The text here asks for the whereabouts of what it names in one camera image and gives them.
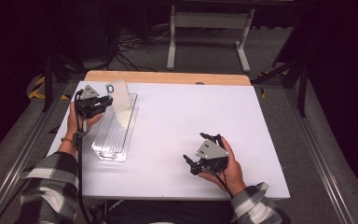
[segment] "metal rail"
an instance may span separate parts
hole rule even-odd
[[[2,187],[0,188],[0,213],[2,209],[5,207],[7,200],[9,199],[13,189],[16,187],[16,184],[20,179],[20,172],[24,169],[31,154],[33,153],[34,147],[39,141],[40,134],[43,128],[45,127],[45,124],[47,123],[51,115],[51,112],[59,102],[66,86],[67,84],[65,83],[57,84],[57,90],[54,92],[53,102],[51,106],[49,107],[48,111],[41,114],[41,116],[39,117],[31,135],[29,136],[27,142],[25,143],[25,146],[22,148],[18,158],[16,159],[13,166],[7,173],[5,181]]]
[[[307,136],[308,142],[310,144],[310,154],[315,162],[316,168],[318,169],[319,175],[324,182],[324,187],[327,191],[327,194],[330,197],[330,200],[336,210],[337,216],[341,223],[349,224],[354,223],[351,217],[351,214],[348,210],[347,205],[342,199],[341,193],[338,188],[337,181],[331,172],[329,166],[324,160],[321,150],[316,142],[315,136],[313,135],[312,130],[310,129],[307,120],[301,116],[297,109],[297,99],[293,89],[285,90],[286,96],[289,99],[290,106],[296,114],[297,120],[304,131],[304,134]]]

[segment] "sleeve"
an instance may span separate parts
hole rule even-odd
[[[234,208],[234,217],[231,222],[238,220],[239,224],[291,223],[290,217],[275,202],[265,197],[268,188],[266,183],[260,183],[237,194],[231,200]]]
[[[77,209],[77,161],[56,152],[22,172],[30,183],[21,195],[16,223],[74,223]]]

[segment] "transparent bin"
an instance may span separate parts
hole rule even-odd
[[[98,158],[103,161],[125,161],[130,147],[133,127],[138,113],[136,106],[137,94],[130,93],[131,108],[114,112],[107,107],[100,120],[101,125],[97,132],[92,149]]]

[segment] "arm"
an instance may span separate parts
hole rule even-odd
[[[88,127],[102,115],[88,119]],[[71,103],[65,138],[73,139],[76,132],[75,105]],[[36,166],[24,170],[22,178],[30,183],[21,195],[21,213],[16,223],[73,223],[77,209],[77,148],[62,141],[58,151]]]
[[[290,223],[290,217],[281,210],[275,202],[265,197],[268,185],[265,183],[256,186],[246,187],[242,177],[241,165],[235,160],[231,146],[222,137],[225,150],[228,152],[228,166],[224,174],[219,174],[220,178],[226,176],[227,186],[234,198],[231,205],[234,208],[232,222],[238,223]],[[208,181],[215,183],[220,189],[226,190],[216,177],[206,173],[199,173]]]

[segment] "gray floor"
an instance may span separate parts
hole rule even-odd
[[[272,61],[290,32],[291,29],[251,30],[245,46],[252,70],[248,74],[251,79],[260,72],[272,69]],[[239,33],[233,31],[224,31],[217,36],[194,30],[181,32],[178,36],[173,72],[243,74],[236,50],[233,48],[233,41],[237,36]],[[125,55],[136,65],[165,72],[168,46],[169,41],[163,38],[143,50],[132,50]],[[126,69],[117,61],[113,61],[110,68]],[[65,93],[72,94],[77,82],[78,80],[72,79]],[[346,221],[340,219],[332,203],[334,199],[332,200],[329,195],[329,190],[326,190],[321,171],[312,157],[310,142],[296,117],[296,111],[291,107],[288,91],[276,85],[265,85],[264,88],[265,97],[261,96],[259,87],[255,86],[255,91],[291,193],[291,199],[277,201],[278,205],[288,213],[293,223],[358,223],[358,180],[340,152],[312,86],[309,84],[307,90],[305,121],[309,124],[317,146],[337,181],[339,196],[349,210],[350,216]],[[60,100],[54,107],[36,147],[33,148],[34,153],[28,165],[35,164],[48,151],[55,137],[48,131],[61,124],[68,104],[69,100]],[[18,158],[19,151],[27,144],[28,137],[41,116],[42,108],[42,100],[32,99],[31,104],[0,145],[0,186]],[[98,202],[87,200],[87,204]],[[20,211],[19,208],[20,199],[17,197],[0,219],[0,223],[12,223]],[[76,223],[85,223],[81,213],[78,214]]]

